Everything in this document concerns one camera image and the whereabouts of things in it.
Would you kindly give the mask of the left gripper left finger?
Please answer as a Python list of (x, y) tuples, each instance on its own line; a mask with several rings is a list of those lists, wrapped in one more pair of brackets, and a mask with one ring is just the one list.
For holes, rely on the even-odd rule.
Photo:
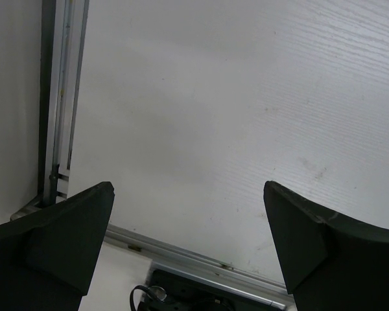
[(0, 310), (78, 310), (114, 201), (109, 181), (0, 225)]

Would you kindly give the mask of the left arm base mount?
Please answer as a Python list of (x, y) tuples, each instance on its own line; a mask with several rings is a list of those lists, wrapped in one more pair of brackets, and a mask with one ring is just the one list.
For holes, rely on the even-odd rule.
[(154, 270), (146, 285), (137, 285), (129, 296), (131, 310), (279, 310), (173, 273)]

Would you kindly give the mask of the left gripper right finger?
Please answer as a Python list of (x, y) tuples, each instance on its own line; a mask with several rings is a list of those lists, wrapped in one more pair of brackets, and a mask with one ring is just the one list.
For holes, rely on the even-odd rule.
[(389, 310), (389, 229), (314, 203), (275, 181), (265, 183), (263, 200), (298, 310)]

